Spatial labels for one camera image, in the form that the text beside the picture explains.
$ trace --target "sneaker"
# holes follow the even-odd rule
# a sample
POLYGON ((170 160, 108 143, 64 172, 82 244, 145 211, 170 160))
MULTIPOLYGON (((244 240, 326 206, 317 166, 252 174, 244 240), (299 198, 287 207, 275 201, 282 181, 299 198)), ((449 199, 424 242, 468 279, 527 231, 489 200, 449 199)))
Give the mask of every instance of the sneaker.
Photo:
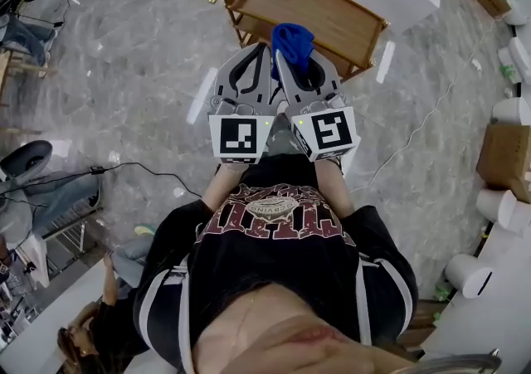
POLYGON ((134 232, 137 236, 141 236, 142 234, 151 234, 153 236, 155 235, 155 229, 152 226, 146 224, 137 225, 134 228, 134 232))
MULTIPOLYGON (((50 61, 50 57, 51 57, 50 53, 47 52, 46 53, 46 61, 44 62, 44 65, 42 65, 42 67, 44 67, 46 69, 48 68, 48 61, 50 61)), ((41 79, 44 78, 46 76, 46 73, 48 73, 48 72, 39 72, 39 78, 41 78, 41 79)))

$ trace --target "black t-shirt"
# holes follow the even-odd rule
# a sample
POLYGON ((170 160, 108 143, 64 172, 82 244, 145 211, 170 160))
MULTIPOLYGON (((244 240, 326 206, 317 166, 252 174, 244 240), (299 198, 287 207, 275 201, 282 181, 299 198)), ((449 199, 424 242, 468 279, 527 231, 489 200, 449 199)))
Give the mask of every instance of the black t-shirt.
POLYGON ((133 323, 135 292, 114 306, 103 302, 90 322, 90 332, 105 372, 124 372, 134 356, 148 350, 133 323))
POLYGON ((241 182, 214 214, 194 202, 155 234, 134 320, 161 357, 192 372, 201 332, 237 297, 271 283, 354 340, 394 340, 405 329, 415 277, 374 207, 339 220, 316 189, 313 163, 297 156, 251 167, 241 182))

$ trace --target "graphic print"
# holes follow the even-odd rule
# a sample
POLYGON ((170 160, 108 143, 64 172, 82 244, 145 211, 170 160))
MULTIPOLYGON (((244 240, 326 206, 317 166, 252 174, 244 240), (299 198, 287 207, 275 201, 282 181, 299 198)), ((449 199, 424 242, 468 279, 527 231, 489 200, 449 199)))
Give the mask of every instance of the graphic print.
POLYGON ((310 236, 343 237, 355 246, 321 195, 312 187, 279 184, 268 188, 240 185, 223 203, 197 241, 206 234, 230 231, 263 240, 303 240, 310 236))
POLYGON ((256 153, 256 119, 222 119, 221 153, 256 153))
POLYGON ((315 137, 319 150, 352 144, 347 120, 343 112, 332 112, 312 116, 315 137))
POLYGON ((257 218, 273 222, 287 219, 299 203, 293 197, 267 197, 258 202, 251 202, 246 209, 257 218))

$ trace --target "blue cloth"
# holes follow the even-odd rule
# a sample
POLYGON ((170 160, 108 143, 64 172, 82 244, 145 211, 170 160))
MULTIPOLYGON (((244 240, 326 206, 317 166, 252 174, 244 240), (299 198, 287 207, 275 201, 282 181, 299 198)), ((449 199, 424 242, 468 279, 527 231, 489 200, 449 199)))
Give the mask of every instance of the blue cloth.
POLYGON ((273 47, 273 71, 271 77, 279 80, 276 66, 276 50, 280 50, 288 63, 295 66, 300 75, 308 73, 309 55, 314 50, 314 34, 301 25, 281 23, 271 33, 273 47))

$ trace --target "white cable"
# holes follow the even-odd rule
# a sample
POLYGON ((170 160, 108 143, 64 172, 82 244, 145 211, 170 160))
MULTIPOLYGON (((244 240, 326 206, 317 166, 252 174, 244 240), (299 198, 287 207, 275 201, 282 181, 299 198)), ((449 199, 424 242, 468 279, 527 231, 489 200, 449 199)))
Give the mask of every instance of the white cable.
MULTIPOLYGON (((474 46, 474 50, 472 51, 472 54, 470 54, 470 57, 468 58, 468 61, 466 62, 465 64, 465 68, 470 64, 470 61, 472 60, 472 57, 474 57, 475 55, 475 52, 478 50, 478 47, 480 46, 481 42, 483 42, 483 40, 485 39, 485 37, 487 36, 488 33, 490 33, 493 29, 494 29, 494 24, 496 22, 499 22, 499 20, 493 20, 492 21, 492 24, 490 25, 490 29, 488 31, 486 31, 483 36, 480 38, 479 41, 477 41, 477 43, 475 44, 474 46)), ((376 179, 376 176, 380 173, 380 171, 382 171, 382 169, 384 169, 391 161, 392 159, 399 153, 401 153, 402 151, 404 151, 406 148, 409 147, 409 144, 411 144, 412 142, 412 139, 413 139, 413 135, 415 135, 418 131, 420 131, 423 127, 424 127, 424 124, 426 123, 427 119, 432 115, 434 114, 436 111, 437 111, 437 108, 439 107, 439 103, 450 93, 450 90, 455 86, 455 84, 457 84, 457 81, 460 77, 460 74, 462 74, 464 71, 465 71, 465 68, 459 72, 457 72, 455 74, 455 79, 454 81, 448 85, 448 90, 446 90, 445 94, 443 94, 441 97, 439 97, 439 99, 437 100, 436 104, 435 104, 435 107, 433 108, 433 110, 428 113, 426 115, 426 117, 424 118, 424 120, 422 120, 422 123, 421 123, 421 126, 419 126, 417 129, 415 129, 411 135, 409 136, 409 139, 407 140, 407 143, 404 147, 402 148, 399 148, 395 153, 393 153, 391 155, 391 157, 386 160, 382 166, 380 166, 380 168, 378 168, 376 170, 376 172, 374 173, 373 177, 371 178, 371 181, 369 181, 369 183, 367 185, 364 185, 363 187, 358 187, 358 188, 354 188, 351 192, 356 192, 358 190, 363 190, 364 188, 368 188, 368 187, 371 187, 374 180, 376 179)))

